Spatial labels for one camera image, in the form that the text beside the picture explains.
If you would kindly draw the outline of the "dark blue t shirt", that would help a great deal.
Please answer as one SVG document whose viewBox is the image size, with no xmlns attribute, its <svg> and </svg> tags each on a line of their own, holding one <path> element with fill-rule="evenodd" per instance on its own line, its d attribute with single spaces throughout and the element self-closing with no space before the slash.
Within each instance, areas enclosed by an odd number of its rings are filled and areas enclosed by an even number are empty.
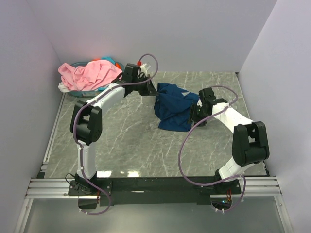
<svg viewBox="0 0 311 233">
<path fill-rule="evenodd" d="M 188 132 L 190 109 L 199 100 L 198 94 L 179 88 L 175 84 L 158 83 L 154 112 L 160 119 L 158 128 L 173 132 Z"/>
</svg>

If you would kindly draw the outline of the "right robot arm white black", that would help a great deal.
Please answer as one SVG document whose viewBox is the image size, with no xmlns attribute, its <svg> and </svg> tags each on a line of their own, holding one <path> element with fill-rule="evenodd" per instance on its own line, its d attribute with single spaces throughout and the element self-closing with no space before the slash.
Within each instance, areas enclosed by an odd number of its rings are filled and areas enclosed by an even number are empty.
<svg viewBox="0 0 311 233">
<path fill-rule="evenodd" d="M 199 100 L 191 105 L 188 119 L 188 123 L 199 126 L 213 117 L 233 133 L 231 158 L 216 170 L 212 181 L 211 188 L 220 194 L 230 189 L 237 193 L 238 178 L 270 155 L 265 124 L 244 117 L 231 105 L 223 98 L 216 98 L 211 87 L 205 88 L 199 91 Z"/>
</svg>

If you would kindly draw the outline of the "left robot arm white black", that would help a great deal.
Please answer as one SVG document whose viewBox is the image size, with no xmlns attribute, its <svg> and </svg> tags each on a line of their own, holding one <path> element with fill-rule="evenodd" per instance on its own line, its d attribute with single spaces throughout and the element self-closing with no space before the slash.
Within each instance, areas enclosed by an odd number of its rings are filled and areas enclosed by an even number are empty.
<svg viewBox="0 0 311 233">
<path fill-rule="evenodd" d="M 78 168 L 71 187 L 92 195 L 99 189 L 95 165 L 95 143 L 103 131 L 103 115 L 133 91 L 141 96 L 156 96 L 157 91 L 148 73 L 149 63 L 127 64 L 104 91 L 88 101 L 78 101 L 73 110 L 70 132 L 78 151 Z"/>
</svg>

